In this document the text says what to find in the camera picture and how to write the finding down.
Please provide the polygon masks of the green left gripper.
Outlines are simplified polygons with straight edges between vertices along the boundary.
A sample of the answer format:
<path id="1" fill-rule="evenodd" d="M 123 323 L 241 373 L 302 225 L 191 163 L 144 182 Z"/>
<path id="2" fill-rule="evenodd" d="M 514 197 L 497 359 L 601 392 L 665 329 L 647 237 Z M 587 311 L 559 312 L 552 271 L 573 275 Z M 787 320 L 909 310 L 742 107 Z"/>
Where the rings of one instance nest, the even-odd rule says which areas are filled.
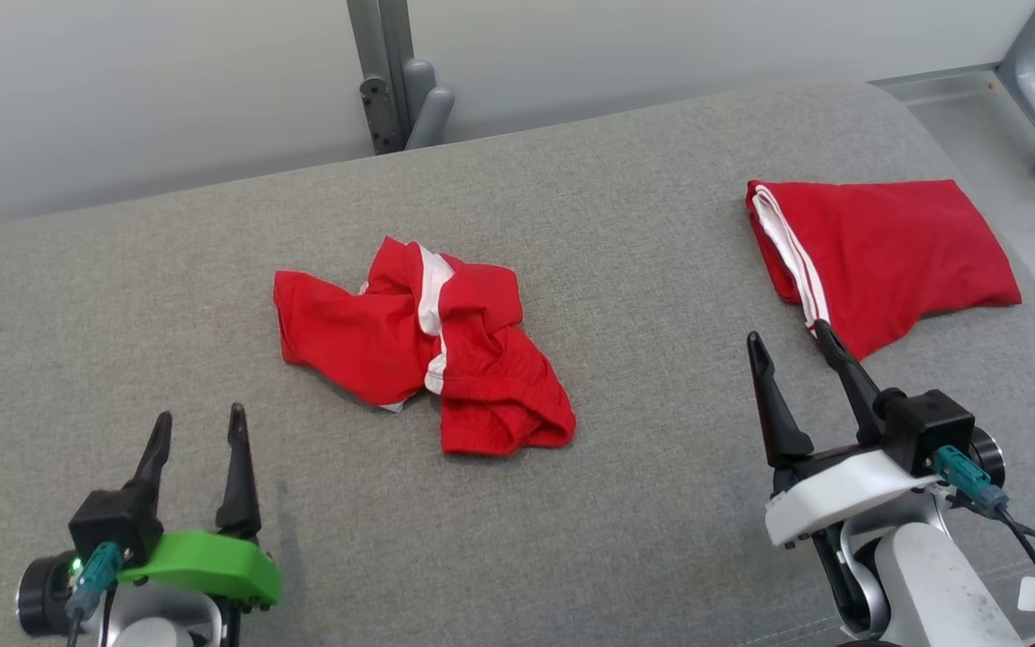
<path id="1" fill-rule="evenodd" d="M 134 475 L 122 487 L 126 495 L 124 516 L 157 517 L 172 430 L 173 415 L 162 411 Z M 248 607 L 279 605 L 283 594 L 279 567 L 259 545 L 252 542 L 258 540 L 261 531 L 261 511 L 242 403 L 231 405 L 226 439 L 230 459 L 225 495 L 215 513 L 219 534 L 207 531 L 164 534 L 145 564 L 120 571 L 119 584 L 135 584 L 145 579 Z"/>

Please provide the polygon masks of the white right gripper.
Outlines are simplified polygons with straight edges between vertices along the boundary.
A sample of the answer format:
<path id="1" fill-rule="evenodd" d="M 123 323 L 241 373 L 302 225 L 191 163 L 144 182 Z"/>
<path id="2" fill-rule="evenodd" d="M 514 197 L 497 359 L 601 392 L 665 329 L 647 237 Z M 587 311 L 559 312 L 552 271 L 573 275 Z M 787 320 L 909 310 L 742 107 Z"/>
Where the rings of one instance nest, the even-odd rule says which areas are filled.
<path id="1" fill-rule="evenodd" d="M 842 382 L 858 425 L 858 445 L 879 445 L 883 422 L 873 409 L 879 387 L 827 320 L 814 320 L 812 332 L 827 365 Z M 765 504 L 765 532 L 771 545 L 789 545 L 802 534 L 870 512 L 936 482 L 933 475 L 911 475 L 882 450 L 858 452 L 818 474 L 794 479 L 792 464 L 814 454 L 812 439 L 797 425 L 783 400 L 772 357 L 757 331 L 748 333 L 747 354 L 765 462 L 774 469 L 773 495 Z"/>

